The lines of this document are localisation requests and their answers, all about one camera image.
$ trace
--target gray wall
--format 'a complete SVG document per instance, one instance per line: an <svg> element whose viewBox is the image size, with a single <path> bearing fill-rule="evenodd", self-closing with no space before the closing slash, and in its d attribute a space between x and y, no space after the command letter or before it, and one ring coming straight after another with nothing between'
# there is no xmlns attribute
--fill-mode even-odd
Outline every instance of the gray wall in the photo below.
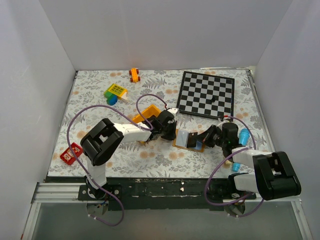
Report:
<svg viewBox="0 0 320 240"><path fill-rule="evenodd" d="M256 65L292 0L39 0L76 70Z"/></svg>
<svg viewBox="0 0 320 240"><path fill-rule="evenodd" d="M320 2L293 0L256 68L255 83L277 150L302 184L302 206L320 239Z"/></svg>
<svg viewBox="0 0 320 240"><path fill-rule="evenodd" d="M0 239L20 239L75 70L38 0L0 0Z"/></svg>

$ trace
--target black and white chessboard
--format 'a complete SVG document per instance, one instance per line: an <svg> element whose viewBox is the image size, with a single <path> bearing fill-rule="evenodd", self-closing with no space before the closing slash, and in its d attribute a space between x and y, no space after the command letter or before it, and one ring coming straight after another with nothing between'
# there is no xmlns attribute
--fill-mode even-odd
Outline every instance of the black and white chessboard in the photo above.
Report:
<svg viewBox="0 0 320 240"><path fill-rule="evenodd" d="M233 78L185 71L176 107L182 114L209 119L233 116L234 92Z"/></svg>

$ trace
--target table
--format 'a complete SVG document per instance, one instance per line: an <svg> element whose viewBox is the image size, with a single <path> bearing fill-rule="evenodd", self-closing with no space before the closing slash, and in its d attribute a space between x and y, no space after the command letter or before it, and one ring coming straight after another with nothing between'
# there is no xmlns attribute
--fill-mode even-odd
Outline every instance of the table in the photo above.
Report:
<svg viewBox="0 0 320 240"><path fill-rule="evenodd" d="M261 112L255 98L255 91L246 69L188 69L186 71L212 74L235 79L234 115L241 118L251 129L257 148L271 151L268 132L264 126ZM82 177L85 172L75 162L65 164L60 154L67 149L66 133L70 120L85 107L106 104L104 91L113 83L128 89L128 102L118 100L114 108L133 118L137 114L136 100L143 94L156 94L163 98L169 107L176 107L184 70L140 70L141 81L131 83L128 70L78 71L74 80L71 94L67 103L61 128L56 141L49 177ZM164 109L161 101L155 97L141 99L139 108L144 110L150 104L155 104L160 110ZM127 121L117 113L107 108L93 108L84 112L73 123L70 131L70 142L80 144L80 140L101 119L109 118L114 123L125 124ZM203 132L218 120L191 116L177 115L177 128L190 132ZM172 146L172 142L162 138L147 144L128 142L119 146L106 164L107 177L134 178L208 178L213 169L224 159L222 150L215 146L206 147L204 152L194 152ZM87 166L86 156L80 160ZM252 172L253 169L242 165L240 172ZM224 178L231 174L231 167L224 166L215 177Z"/></svg>

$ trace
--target tabletop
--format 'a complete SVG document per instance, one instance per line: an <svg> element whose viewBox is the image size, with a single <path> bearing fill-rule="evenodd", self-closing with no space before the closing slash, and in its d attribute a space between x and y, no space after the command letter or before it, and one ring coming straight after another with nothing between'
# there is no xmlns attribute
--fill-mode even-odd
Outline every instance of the tabletop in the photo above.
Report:
<svg viewBox="0 0 320 240"><path fill-rule="evenodd" d="M188 69L186 71L211 74L235 79L234 115L242 119L250 128L256 141L257 149L271 151L267 142L267 133L259 115L253 89L245 69ZM180 85L184 70L139 70L140 82L130 82L128 70L91 70L79 71L74 80L71 94L63 117L57 142L48 170L49 177L83 177L85 172L74 162L67 165L60 159L60 154L67 148L67 128L71 119L85 107L106 104L104 91L113 83L128 90L128 101L118 102L113 106L133 118L137 115L136 100L143 94L155 94L167 102L168 107L177 106ZM146 96L139 102L142 111L155 104L161 111L164 104L155 97ZM101 119L108 118L113 123L126 124L127 120L107 108L91 108L82 113L70 130L70 142L80 144L85 134ZM218 120L187 114L177 115L177 129L202 133ZM239 129L243 126L235 121ZM222 150L215 146L205 147L204 152L195 152L172 146L171 141L159 138L143 144L141 142L122 143L106 163L107 177L134 178L208 178L214 168L224 159ZM86 156L80 160L87 166ZM240 172L252 172L253 169L242 165ZM215 177L224 178L231 174L231 167L225 165Z"/></svg>

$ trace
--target light blue cylinder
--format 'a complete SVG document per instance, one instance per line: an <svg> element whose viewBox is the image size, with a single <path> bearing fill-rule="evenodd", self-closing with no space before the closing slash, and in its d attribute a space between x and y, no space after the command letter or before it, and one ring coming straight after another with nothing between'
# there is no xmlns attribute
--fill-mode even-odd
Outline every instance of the light blue cylinder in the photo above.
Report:
<svg viewBox="0 0 320 240"><path fill-rule="evenodd" d="M249 138L250 138L250 133L248 129L243 128L239 134L239 144L241 144L242 146L246 146ZM232 164L232 171L237 173L239 171L240 166L241 166L240 163Z"/></svg>

